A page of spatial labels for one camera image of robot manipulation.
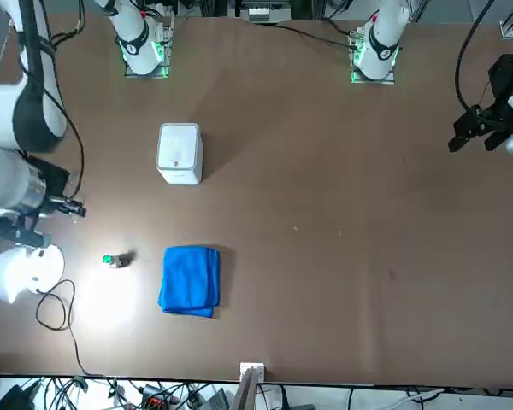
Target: blue towel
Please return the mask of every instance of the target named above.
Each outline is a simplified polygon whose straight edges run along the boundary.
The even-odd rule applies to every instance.
[[[220,301],[220,254],[204,246],[175,246],[163,255],[158,304],[164,313],[213,317]]]

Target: cable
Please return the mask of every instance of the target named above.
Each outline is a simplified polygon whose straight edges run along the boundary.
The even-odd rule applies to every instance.
[[[380,407],[380,409],[377,409],[377,410],[395,410],[396,408],[403,406],[403,404],[405,404],[407,401],[415,401],[416,399],[422,399],[422,402],[419,402],[419,401],[416,401],[416,402],[423,405],[425,400],[427,400],[429,397],[433,397],[433,396],[437,395],[438,393],[440,394],[443,392],[445,392],[445,389],[436,389],[436,390],[427,391],[425,393],[419,393],[417,395],[410,395],[409,397],[404,397],[402,399],[399,399],[388,406]]]
[[[176,408],[182,408],[182,407],[186,404],[186,402],[190,399],[190,396],[191,396],[191,395],[195,395],[195,394],[197,394],[197,392],[198,392],[198,391],[205,389],[205,388],[206,388],[207,386],[209,386],[209,385],[210,385],[210,383],[206,383],[206,384],[204,384],[203,386],[200,386],[200,387],[198,387],[197,389],[195,389],[195,390],[191,391],[191,392],[188,394],[188,396],[185,398],[185,400],[181,401],[179,404],[177,404],[177,405],[176,405]]]
[[[20,65],[21,65],[21,69],[23,70],[23,73],[25,73],[25,75],[27,77],[30,77],[32,80],[34,80],[34,82],[36,84],[38,84],[38,86],[42,89],[44,94],[56,105],[57,109],[61,112],[61,114],[64,115],[65,119],[67,120],[67,123],[72,128],[74,136],[76,137],[76,141],[78,141],[78,145],[80,147],[80,175],[78,176],[78,183],[76,184],[76,188],[74,189],[74,193],[71,196],[68,197],[68,199],[73,199],[80,192],[80,188],[81,188],[81,185],[82,185],[82,179],[84,178],[84,169],[86,167],[86,156],[84,154],[84,144],[82,143],[82,140],[80,138],[80,135],[78,134],[78,130],[76,129],[76,126],[74,125],[72,120],[70,120],[70,117],[68,116],[67,111],[65,110],[65,108],[63,108],[61,106],[61,104],[55,99],[55,97],[53,97],[51,95],[51,93],[45,89],[44,85],[36,78],[36,76],[34,74],[32,74],[30,71],[28,71],[25,68],[25,66],[23,66],[21,61],[20,61]]]
[[[268,408],[268,401],[266,400],[266,394],[264,393],[264,389],[262,388],[262,385],[258,385],[258,389],[260,389],[260,392],[262,394],[262,398],[264,399],[264,406],[266,406],[266,410],[269,410]]]
[[[410,389],[413,389],[418,395],[421,394],[420,390],[416,386],[408,386],[407,390],[406,390],[407,397],[410,397],[410,399],[414,403],[419,403],[419,404],[428,403],[430,401],[436,400],[441,395],[441,393],[443,393],[443,392],[440,392],[440,393],[436,393],[435,395],[432,395],[430,397],[415,399],[414,396],[410,395]]]
[[[57,294],[53,293],[53,291],[55,289],[57,289],[59,286],[61,286],[62,284],[65,284],[65,283],[71,284],[71,286],[72,286],[72,296],[70,298],[70,302],[68,304],[68,308],[65,307],[65,304],[62,301],[61,297],[59,297]],[[80,368],[80,370],[86,376],[88,376],[90,378],[103,378],[109,384],[111,390],[114,391],[114,393],[118,396],[118,399],[120,400],[120,402],[124,401],[125,403],[127,403],[127,404],[129,404],[129,405],[134,407],[135,405],[133,405],[130,401],[128,401],[123,396],[123,394],[117,389],[117,383],[116,382],[114,384],[112,384],[112,382],[110,382],[110,380],[106,376],[104,376],[103,374],[89,373],[83,367],[83,365],[82,365],[82,363],[80,361],[80,351],[79,351],[79,348],[78,348],[78,341],[76,340],[76,336],[74,335],[74,332],[72,330],[72,310],[73,310],[74,298],[76,297],[76,285],[74,284],[74,282],[72,280],[70,280],[70,279],[63,279],[63,280],[60,280],[59,282],[57,282],[57,284],[55,286],[53,286],[47,292],[41,292],[40,290],[37,290],[37,292],[40,295],[42,295],[42,298],[38,301],[38,304],[36,305],[35,317],[36,317],[36,320],[38,321],[38,323],[41,324],[43,327],[45,327],[46,329],[48,329],[50,331],[68,331],[70,333],[70,336],[72,337],[73,342],[74,342],[74,352],[76,354],[76,363],[78,364],[78,367]],[[42,307],[42,303],[44,303],[44,301],[48,297],[51,297],[54,300],[58,301],[60,306],[61,306],[61,310],[62,310],[62,323],[59,326],[48,325],[38,315],[39,311],[40,311],[40,308]]]
[[[151,15],[153,17],[162,17],[162,13],[160,13],[157,10],[151,9],[150,7],[140,7],[133,0],[129,0],[129,3],[136,7],[141,13],[145,12],[146,14]]]
[[[340,34],[344,34],[345,36],[350,36],[351,32],[347,32],[346,30],[342,30],[338,24],[332,21],[329,17],[327,17],[324,21],[333,26],[333,29],[339,32]]]
[[[350,396],[348,397],[348,408],[347,410],[351,410],[351,398],[353,397],[353,392],[356,391],[355,389],[351,389]]]
[[[422,15],[424,13],[424,10],[428,6],[428,3],[429,3],[429,0],[422,0],[422,2],[420,3],[420,6],[418,6],[418,9],[416,9],[416,11],[412,14],[411,21],[413,23],[417,23],[418,21],[420,21]]]
[[[501,389],[499,389],[498,393],[496,393],[496,394],[491,393],[490,390],[488,390],[488,389],[483,389],[482,391],[484,391],[486,395],[489,395],[491,397],[500,397],[504,393],[504,391]]]
[[[369,21],[370,21],[370,19],[372,19],[374,16],[376,16],[376,15],[378,14],[378,12],[379,12],[379,11],[380,11],[380,9],[375,10],[375,11],[374,11],[374,13],[373,13],[373,14],[371,14],[371,15],[370,15],[370,17],[367,19],[367,22],[369,22]]]
[[[328,16],[329,19],[332,19],[341,9],[344,9],[344,11],[348,11],[351,4],[353,3],[353,0],[344,0],[337,9],[334,10],[334,12]]]
[[[127,380],[129,382],[129,384],[131,384],[137,391],[139,391],[139,387],[137,387],[137,384],[135,384],[133,381],[131,380]]]
[[[188,383],[182,383],[182,384],[177,384],[175,386],[171,386],[170,388],[168,389],[165,389],[165,390],[162,390],[162,391],[159,391],[153,395],[150,395],[148,396],[146,399],[149,400],[151,398],[156,398],[156,397],[161,397],[162,399],[154,404],[153,406],[151,406],[150,408],[146,409],[146,410],[154,410],[155,408],[159,408],[162,406],[162,404],[164,402],[166,402],[168,400],[169,397],[171,397],[175,391],[177,391],[178,389],[180,389],[181,387],[184,389],[184,386],[188,385]],[[142,407],[143,403],[141,403],[139,406],[135,407],[134,410],[138,410]]]
[[[78,0],[78,23],[70,32],[58,32],[51,36],[51,40],[55,40],[53,41],[55,49],[57,50],[61,43],[80,34],[84,27],[86,27],[86,6],[84,5],[84,0]]]
[[[490,80],[488,80],[488,82],[486,83],[485,89],[482,91],[481,98],[479,98],[479,102],[477,103],[477,105],[481,105],[482,99],[485,97],[486,89],[488,88],[489,85],[490,85]]]
[[[479,116],[465,102],[465,100],[463,99],[463,96],[462,96],[462,92],[460,91],[460,68],[462,66],[463,54],[465,53],[465,50],[467,49],[469,41],[473,37],[473,35],[475,33],[475,30],[477,29],[477,27],[481,23],[481,20],[485,16],[486,12],[494,4],[494,2],[495,2],[495,0],[488,0],[488,2],[486,3],[485,7],[483,7],[481,13],[477,17],[477,20],[475,20],[475,22],[473,23],[473,26],[469,30],[468,36],[465,38],[465,40],[464,40],[464,42],[462,44],[462,48],[460,49],[460,53],[458,54],[458,58],[457,58],[457,61],[456,61],[456,70],[455,70],[455,73],[454,73],[454,88],[456,89],[456,95],[457,95],[458,101],[460,102],[460,104],[462,105],[463,109],[465,109],[466,112],[472,113],[472,115],[475,117],[475,119],[479,123],[486,124],[486,125],[491,126],[492,128],[494,128],[495,130],[499,131],[499,130],[505,129],[504,124],[502,124],[501,122],[497,122],[497,121],[487,120],[487,119],[482,118],[481,116]]]
[[[290,32],[297,32],[298,34],[302,34],[303,36],[306,36],[306,37],[309,37],[309,38],[313,38],[314,40],[322,41],[323,43],[326,43],[326,44],[339,45],[340,47],[346,47],[347,49],[351,49],[351,50],[356,50],[357,49],[357,47],[354,46],[354,45],[349,45],[349,44],[346,44],[346,43],[340,43],[338,41],[329,40],[328,38],[318,37],[318,36],[315,36],[314,34],[310,34],[308,32],[303,32],[301,30],[298,30],[297,28],[292,28],[292,27],[288,27],[288,26],[278,26],[278,25],[276,25],[275,27],[282,28],[282,29],[288,30]]]

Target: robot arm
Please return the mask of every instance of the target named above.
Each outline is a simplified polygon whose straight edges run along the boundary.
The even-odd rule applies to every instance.
[[[0,85],[0,148],[51,152],[62,141],[67,122],[45,89],[62,105],[55,76],[55,51],[43,0],[0,0],[14,23],[22,74],[14,85]]]
[[[84,216],[85,210],[63,195],[67,171],[18,151],[51,152],[67,129],[61,110],[43,90],[62,106],[43,0],[0,0],[0,8],[14,23],[23,66],[17,84],[0,85],[0,236],[44,247],[49,238],[34,231],[41,214]]]
[[[137,0],[95,0],[120,40],[127,65],[137,75],[151,73],[163,57],[156,50],[163,41],[163,24],[150,16],[145,18],[135,7]]]
[[[449,151],[460,150],[471,138],[488,135],[485,149],[493,151],[502,144],[513,154],[513,54],[501,55],[488,70],[494,103],[487,108],[471,107],[455,123],[455,137]]]
[[[365,77],[381,80],[390,73],[409,17],[406,0],[381,0],[376,14],[358,30],[363,31],[363,46],[354,63]]]

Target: wire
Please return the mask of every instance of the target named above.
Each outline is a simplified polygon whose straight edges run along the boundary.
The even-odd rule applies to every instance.
[[[346,30],[342,30],[338,24],[336,24],[334,21],[332,21],[330,18],[326,18],[324,21],[326,21],[328,24],[333,26],[333,29],[339,32],[340,34],[344,34],[345,36],[350,36],[351,32],[347,32]]]
[[[262,394],[262,398],[264,399],[264,406],[266,406],[266,410],[269,410],[269,408],[268,408],[268,401],[266,400],[266,394],[265,394],[264,389],[262,388],[261,384],[258,385],[258,389],[260,389],[260,392]]]
[[[140,7],[133,0],[129,0],[129,3],[136,7],[140,12],[145,12],[146,14],[151,15],[153,17],[162,17],[162,13],[160,13],[157,10],[151,9],[150,7]]]
[[[337,9],[334,10],[334,12],[328,16],[329,19],[332,19],[341,9],[344,9],[344,11],[348,11],[351,4],[353,3],[353,0],[344,0]]]
[[[498,393],[496,394],[491,393],[489,389],[483,389],[482,391],[484,391],[486,395],[489,395],[491,397],[500,397],[504,393],[504,391],[501,389],[499,389]]]
[[[28,378],[28,379],[25,381],[25,383],[23,383],[23,384],[21,385],[21,390],[23,390],[23,388],[24,388],[27,384],[29,384],[30,382],[32,382],[33,380],[36,380],[36,379],[39,379],[40,381],[42,381],[42,378]]]
[[[370,19],[372,19],[374,16],[376,16],[379,11],[380,11],[380,9],[377,9],[373,14],[371,14],[370,17],[367,19],[367,22],[369,22]]]
[[[481,98],[479,98],[479,102],[477,103],[477,105],[481,105],[482,99],[485,97],[486,89],[488,88],[489,85],[490,85],[490,80],[488,80],[488,82],[486,83],[485,89],[482,91]]]
[[[197,392],[198,392],[198,391],[205,389],[205,388],[206,388],[207,386],[209,386],[209,385],[210,385],[210,383],[206,383],[206,384],[204,384],[203,386],[200,386],[200,387],[198,387],[197,389],[195,389],[195,390],[191,391],[191,392],[188,394],[188,396],[185,398],[185,400],[181,401],[179,404],[177,404],[177,405],[176,405],[176,408],[181,408],[181,407],[183,407],[183,406],[186,404],[186,402],[187,402],[188,400],[190,400],[190,397],[191,397],[192,395],[197,394]]]
[[[460,53],[458,54],[458,58],[456,61],[456,70],[454,72],[454,88],[456,89],[456,95],[458,98],[458,101],[462,105],[463,109],[465,109],[466,112],[472,113],[472,115],[475,117],[475,119],[482,124],[486,124],[488,126],[493,127],[496,130],[503,130],[505,129],[505,126],[501,122],[487,120],[485,118],[482,118],[479,116],[473,109],[469,107],[469,105],[465,102],[462,96],[462,92],[460,91],[460,68],[462,66],[462,59],[463,59],[463,53],[465,53],[465,50],[468,47],[469,41],[471,41],[471,38],[473,37],[475,30],[481,23],[481,20],[485,16],[486,12],[490,9],[490,7],[494,4],[496,0],[488,0],[488,2],[485,4],[485,7],[483,7],[481,13],[473,23],[473,26],[469,30],[468,36],[465,38],[462,44],[462,48],[460,49]]]
[[[36,78],[36,76],[34,74],[32,74],[30,71],[28,71],[25,68],[25,66],[23,66],[21,61],[19,61],[19,63],[21,65],[21,69],[23,70],[23,73],[25,73],[25,75],[27,77],[30,77],[32,80],[34,80],[34,82],[36,84],[38,84],[38,86],[42,89],[44,94],[56,105],[57,109],[61,112],[61,114],[64,115],[65,119],[67,120],[67,123],[72,128],[74,136],[76,137],[76,141],[78,141],[78,145],[80,147],[80,175],[78,176],[78,182],[76,184],[76,188],[74,189],[74,193],[71,196],[68,197],[68,199],[73,199],[80,192],[80,188],[81,188],[81,185],[82,185],[82,179],[84,178],[84,169],[86,167],[86,156],[84,154],[84,144],[82,143],[80,135],[78,134],[78,130],[76,129],[76,125],[72,122],[72,120],[68,116],[67,111],[65,110],[65,108],[63,108],[61,106],[61,104],[55,99],[55,97],[53,97],[51,95],[51,93],[45,89],[44,84],[42,84],[40,82],[40,80]]]
[[[414,403],[428,403],[430,401],[433,401],[433,400],[436,400],[440,395],[441,393],[443,393],[442,391],[441,392],[438,392],[430,397],[426,397],[426,398],[414,398],[414,396],[410,395],[410,389],[413,389],[418,395],[421,394],[420,390],[416,387],[416,386],[409,386],[407,387],[407,390],[406,390],[406,394],[407,394],[407,397],[410,397],[410,399],[414,402]]]
[[[53,293],[55,289],[57,289],[62,284],[70,284],[72,286],[72,296],[70,298],[70,302],[68,304],[68,308],[65,307],[65,303],[62,301],[61,297],[59,297],[57,294]],[[78,341],[76,340],[76,336],[74,335],[74,332],[72,330],[72,310],[73,310],[73,304],[74,304],[74,298],[76,297],[76,285],[74,282],[70,279],[63,279],[57,282],[55,286],[53,286],[50,290],[47,292],[42,292],[40,290],[37,290],[37,292],[42,295],[42,298],[38,301],[38,304],[36,305],[36,313],[35,317],[39,324],[41,324],[43,327],[50,331],[68,331],[70,333],[70,336],[72,337],[72,340],[74,342],[74,352],[76,354],[76,363],[78,364],[78,367],[80,370],[88,377],[91,378],[103,378],[110,386],[111,390],[114,391],[114,393],[118,396],[118,399],[121,401],[124,401],[125,403],[135,407],[134,404],[132,404],[130,401],[128,401],[123,394],[118,390],[117,383],[115,382],[112,384],[110,380],[104,376],[103,374],[97,374],[97,373],[89,373],[84,366],[82,365],[80,361],[80,350],[78,348]],[[62,323],[59,326],[52,326],[45,323],[40,317],[39,317],[39,311],[42,307],[42,304],[47,298],[52,298],[59,302],[62,310]]]
[[[348,397],[348,408],[347,410],[351,410],[351,398],[353,397],[353,392],[356,391],[355,389],[351,389],[350,396]]]
[[[437,395],[438,393],[439,394],[443,393],[444,391],[445,391],[445,389],[436,389],[436,390],[427,391],[425,393],[409,395],[409,397],[404,397],[402,399],[399,399],[388,406],[380,407],[380,410],[395,410],[396,408],[403,406],[403,404],[405,404],[407,401],[415,401],[416,399],[421,399],[422,402],[420,402],[420,401],[416,401],[416,402],[423,405],[425,400],[427,400],[429,397],[433,397],[432,400],[435,400],[437,398],[437,397],[435,397],[435,395]]]
[[[288,30],[290,32],[297,32],[298,34],[302,34],[303,36],[306,36],[306,37],[309,37],[309,38],[313,38],[315,40],[322,41],[323,43],[326,43],[326,44],[338,45],[340,47],[346,47],[347,49],[351,49],[351,50],[355,50],[357,48],[354,45],[349,45],[349,44],[346,44],[346,43],[340,43],[338,41],[329,40],[328,38],[322,38],[322,37],[315,36],[314,34],[310,34],[308,32],[303,32],[301,30],[298,30],[297,28],[292,28],[292,27],[288,27],[288,26],[278,26],[278,25],[276,25],[275,27],[282,28],[282,29]]]
[[[86,27],[86,6],[84,5],[84,0],[78,0],[78,23],[76,23],[76,26],[70,32],[58,32],[51,36],[51,40],[55,40],[53,41],[55,49],[57,49],[61,43],[80,34],[84,30],[84,27]]]
[[[129,384],[131,384],[137,391],[139,391],[139,387],[137,387],[137,384],[135,384],[133,381],[131,380],[127,380],[129,382]]]

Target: floor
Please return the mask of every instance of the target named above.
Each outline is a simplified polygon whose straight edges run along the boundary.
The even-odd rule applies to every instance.
[[[5,395],[14,384],[26,386],[37,381],[37,379],[26,378],[1,378],[0,379],[0,398]],[[47,396],[47,407],[44,407],[44,386],[48,379],[41,381],[41,388],[34,399],[34,409],[44,410],[50,408],[55,394],[53,384]],[[146,384],[144,381],[134,382],[138,387]],[[113,398],[109,399],[109,386],[104,381],[89,381],[87,393],[81,391],[72,391],[70,399],[79,410],[110,410],[110,407],[118,406],[118,402]],[[157,386],[155,382],[149,382],[153,386]],[[175,386],[177,383],[164,383],[167,388]],[[141,400],[140,393],[126,381],[119,382],[124,389],[124,396],[134,405],[138,405]],[[217,390],[224,389],[227,399],[232,403],[237,385],[235,384],[211,384],[203,388],[200,393],[205,400],[208,400]],[[281,393],[278,386],[263,385],[262,387],[266,402],[259,394],[256,399],[256,410],[272,410],[281,406]],[[286,393],[291,407],[299,405],[313,404],[317,410],[348,410],[348,400],[350,389],[347,388],[323,388],[323,387],[295,387],[287,386]],[[187,390],[179,397],[184,400],[187,396]],[[385,410],[390,408],[392,404],[401,399],[406,398],[404,392],[390,390],[369,390],[355,389],[351,400],[351,410],[368,409],[368,410]],[[419,409],[420,405],[411,401],[405,401],[398,407],[399,410]],[[452,409],[452,410],[492,410],[502,408],[505,410],[513,410],[513,398],[505,397],[489,397],[485,395],[440,395],[438,399],[426,403],[427,410],[433,409]]]

